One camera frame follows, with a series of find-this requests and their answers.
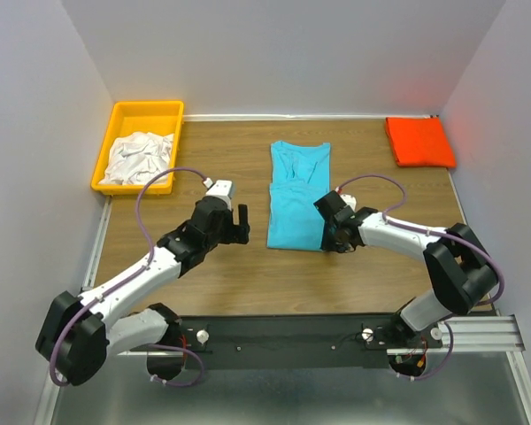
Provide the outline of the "cyan blue t-shirt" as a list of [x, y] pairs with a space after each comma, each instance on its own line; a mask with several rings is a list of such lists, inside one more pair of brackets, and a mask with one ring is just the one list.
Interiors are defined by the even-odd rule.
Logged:
[[271, 145], [270, 218], [267, 247], [319, 251], [324, 221], [314, 203], [330, 190], [331, 145]]

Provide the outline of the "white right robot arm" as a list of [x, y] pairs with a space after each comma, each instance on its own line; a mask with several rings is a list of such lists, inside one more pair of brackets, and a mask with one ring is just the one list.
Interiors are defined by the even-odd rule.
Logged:
[[484, 298], [491, 290], [504, 288], [499, 267], [467, 225], [429, 228], [369, 207], [355, 212], [346, 204], [316, 209], [324, 220], [323, 251], [345, 253], [372, 246], [425, 263], [431, 289], [391, 316], [378, 333], [387, 342], [410, 346], [429, 326], [470, 313], [487, 303]]

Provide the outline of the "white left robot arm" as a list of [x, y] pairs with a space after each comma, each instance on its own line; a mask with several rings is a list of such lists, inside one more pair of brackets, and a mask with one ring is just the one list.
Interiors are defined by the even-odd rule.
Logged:
[[35, 349], [48, 362], [57, 386], [90, 380], [112, 354], [145, 344], [172, 348], [178, 328], [166, 307], [132, 313], [132, 307], [166, 283], [200, 265], [221, 244], [247, 244], [248, 207], [232, 208], [226, 195], [205, 195], [189, 219], [157, 241], [148, 253], [108, 282], [79, 295], [64, 291], [50, 304]]

